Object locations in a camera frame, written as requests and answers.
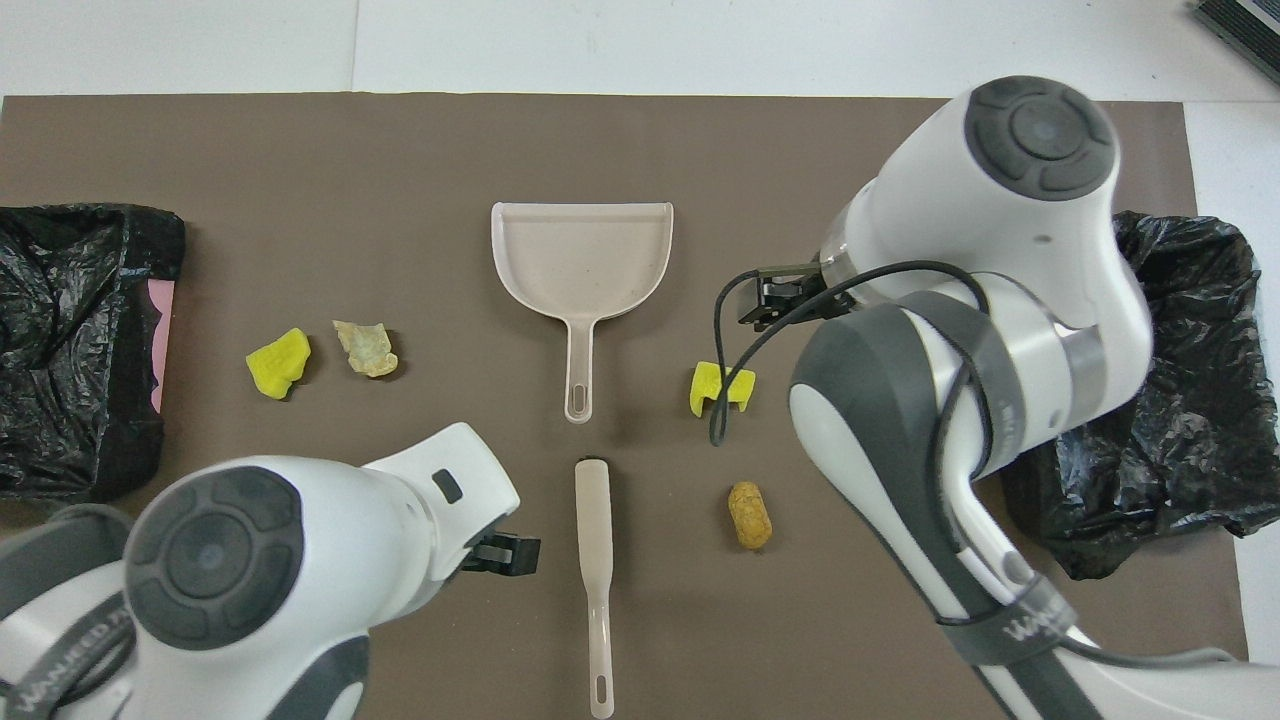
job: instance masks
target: beige dustpan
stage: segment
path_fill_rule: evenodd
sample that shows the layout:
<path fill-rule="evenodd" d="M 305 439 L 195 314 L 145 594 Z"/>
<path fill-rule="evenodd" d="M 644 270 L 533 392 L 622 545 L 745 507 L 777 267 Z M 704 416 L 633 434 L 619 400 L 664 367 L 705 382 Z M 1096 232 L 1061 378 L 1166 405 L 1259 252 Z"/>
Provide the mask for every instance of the beige dustpan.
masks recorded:
<path fill-rule="evenodd" d="M 493 261 L 507 292 L 568 328 L 564 416 L 591 418 L 595 323 L 649 297 L 671 256 L 669 202 L 493 206 Z"/>

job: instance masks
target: brown paper sheet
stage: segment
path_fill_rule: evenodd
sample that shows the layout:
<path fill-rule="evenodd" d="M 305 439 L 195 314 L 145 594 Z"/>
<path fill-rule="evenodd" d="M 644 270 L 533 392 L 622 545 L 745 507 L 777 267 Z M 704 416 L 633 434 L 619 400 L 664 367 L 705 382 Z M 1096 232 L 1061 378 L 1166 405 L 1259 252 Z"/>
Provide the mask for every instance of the brown paper sheet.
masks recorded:
<path fill-rule="evenodd" d="M 812 328 L 782 333 L 724 447 L 689 413 L 716 292 L 806 260 L 841 206 L 941 101 L 495 95 L 9 97 L 0 202 L 119 201 L 189 227 L 159 477 L 122 506 L 251 454 L 361 464 L 466 420 L 511 474 L 504 525 L 543 538 L 536 575 L 465 575 L 372 632 L 365 719 L 588 717 L 573 464 L 608 460 L 620 720 L 996 717 L 974 674 L 863 523 L 806 460 L 785 387 Z M 1116 209 L 1193 214 L 1179 105 L 1107 105 L 1124 143 Z M 493 266 L 495 201 L 671 201 L 653 296 L 602 323 L 595 415 L 562 416 L 564 329 Z M 353 374 L 330 320 L 385 323 L 402 368 Z M 243 357 L 289 327 L 314 356 L 285 402 Z M 751 340 L 732 328 L 731 355 Z M 740 550 L 726 512 L 756 482 L 774 538 Z M 3 509 L 0 528 L 35 521 Z M 1164 542 L 1103 582 L 1030 551 L 1125 652 L 1244 653 L 1225 533 Z"/>

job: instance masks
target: brush handle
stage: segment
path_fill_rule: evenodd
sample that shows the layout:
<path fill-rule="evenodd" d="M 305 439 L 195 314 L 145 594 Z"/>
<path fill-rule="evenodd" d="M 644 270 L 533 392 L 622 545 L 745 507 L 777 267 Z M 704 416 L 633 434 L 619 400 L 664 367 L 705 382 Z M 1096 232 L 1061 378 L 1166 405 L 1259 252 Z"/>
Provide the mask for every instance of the brush handle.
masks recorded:
<path fill-rule="evenodd" d="M 613 715 L 613 650 L 609 647 L 609 603 L 588 607 L 588 638 L 591 653 L 591 716 Z"/>

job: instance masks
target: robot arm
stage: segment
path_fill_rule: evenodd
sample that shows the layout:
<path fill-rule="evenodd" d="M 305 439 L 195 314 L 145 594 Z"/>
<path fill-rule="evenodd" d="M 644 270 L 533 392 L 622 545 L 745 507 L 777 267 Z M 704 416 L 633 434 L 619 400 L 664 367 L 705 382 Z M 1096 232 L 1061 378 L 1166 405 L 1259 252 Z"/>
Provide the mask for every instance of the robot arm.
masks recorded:
<path fill-rule="evenodd" d="M 518 505 L 462 423 L 362 468 L 257 456 L 188 475 L 142 512 L 123 559 L 116 544 L 115 560 L 45 583 L 0 616 L 0 638 L 26 638 L 24 652 L 5 646 L 13 667 L 0 671 L 13 687 L 0 716 L 50 716 L 22 710 L 38 669 L 56 664 L 81 606 L 119 600 L 123 585 L 136 651 L 56 717 L 351 717 L 369 628 L 426 605 L 460 570 L 536 569 L 536 539 L 494 530 Z M 31 560 L 31 538 L 46 528 L 20 536 L 12 555 Z M 70 601 L 77 609 L 58 612 Z"/>
<path fill-rule="evenodd" d="M 941 260 L 980 302 L 934 273 L 858 286 L 863 309 L 823 323 L 796 364 L 792 421 L 1010 716 L 1266 716 L 1275 669 L 1093 647 L 970 489 L 1143 382 L 1151 324 L 1111 232 L 1116 164 L 1106 117 L 1060 83 L 1004 78 L 947 102 L 818 260 L 829 287 Z"/>

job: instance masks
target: trash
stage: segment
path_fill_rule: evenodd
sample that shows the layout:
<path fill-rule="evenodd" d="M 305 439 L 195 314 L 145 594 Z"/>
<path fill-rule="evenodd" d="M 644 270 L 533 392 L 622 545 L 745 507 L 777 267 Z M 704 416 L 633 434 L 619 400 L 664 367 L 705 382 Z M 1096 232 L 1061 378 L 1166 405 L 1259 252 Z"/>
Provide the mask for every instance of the trash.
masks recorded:
<path fill-rule="evenodd" d="M 311 356 L 311 343 L 298 328 L 280 336 L 270 345 L 259 347 L 244 357 L 253 375 L 257 391 L 273 400 L 284 400 L 293 382 L 302 377 Z"/>
<path fill-rule="evenodd" d="M 156 471 L 173 213 L 0 209 L 0 498 L 105 502 Z"/>
<path fill-rule="evenodd" d="M 733 368 L 724 368 L 727 377 Z M 703 405 L 707 400 L 714 401 L 721 391 L 719 365 L 716 363 L 699 361 L 694 368 L 694 382 L 689 387 L 689 409 L 698 418 L 703 416 Z M 746 413 L 746 402 L 751 400 L 751 391 L 755 389 L 755 373 L 741 370 L 728 386 L 728 401 L 737 404 L 739 413 Z"/>
<path fill-rule="evenodd" d="M 733 518 L 737 543 L 746 550 L 760 550 L 773 537 L 773 523 L 755 483 L 742 480 L 733 484 L 728 491 L 728 514 Z"/>
<path fill-rule="evenodd" d="M 347 351 L 347 364 L 351 369 L 370 378 L 390 374 L 399 365 L 399 357 L 392 352 L 392 341 L 387 328 L 376 325 L 357 325 L 342 320 L 333 322 L 338 331 L 338 342 Z"/>
<path fill-rule="evenodd" d="M 1001 470 L 1018 528 L 1071 578 L 1110 575 L 1140 544 L 1280 518 L 1276 404 L 1253 315 L 1260 272 L 1216 218 L 1120 213 L 1155 356 L 1138 396 Z"/>

